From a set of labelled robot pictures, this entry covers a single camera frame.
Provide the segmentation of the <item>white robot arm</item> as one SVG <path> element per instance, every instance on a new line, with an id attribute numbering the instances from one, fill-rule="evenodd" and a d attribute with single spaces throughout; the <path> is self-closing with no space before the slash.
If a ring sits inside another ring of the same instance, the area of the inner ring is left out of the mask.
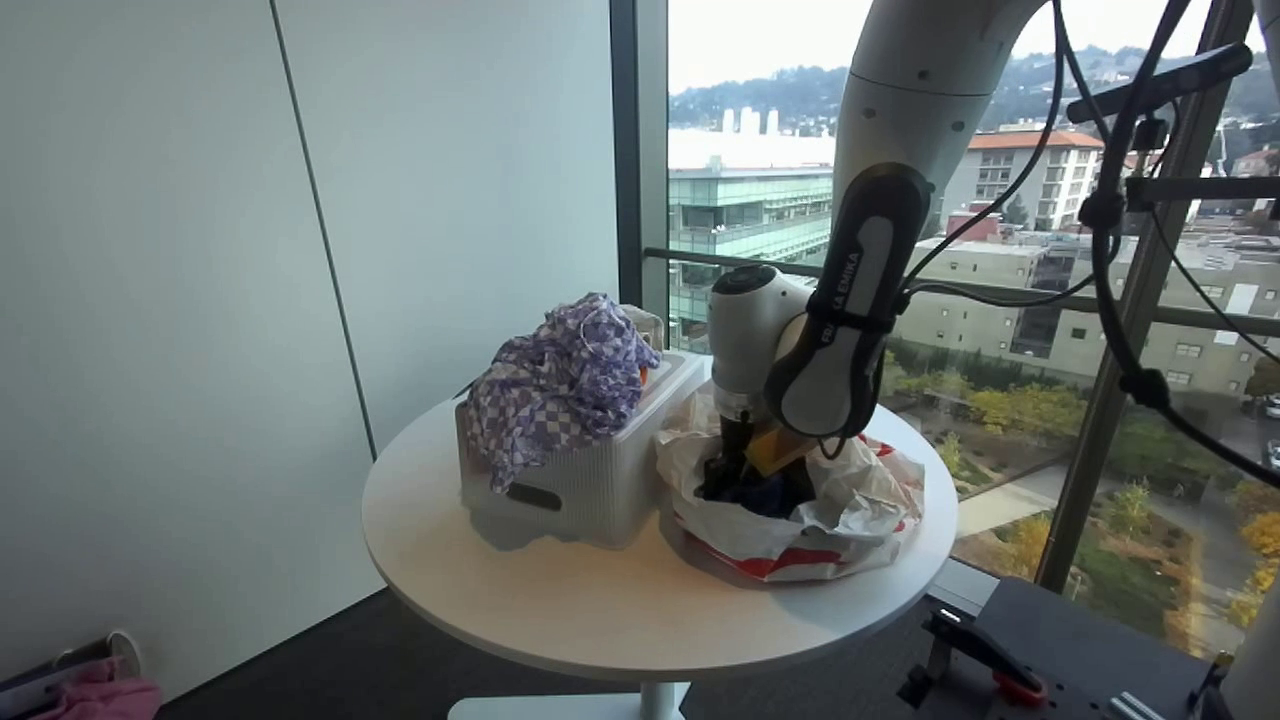
<path id="1" fill-rule="evenodd" d="M 873 0 L 837 114 L 831 232 L 810 294 L 769 263 L 711 284 L 714 413 L 737 432 L 856 435 L 903 269 L 1042 0 Z"/>

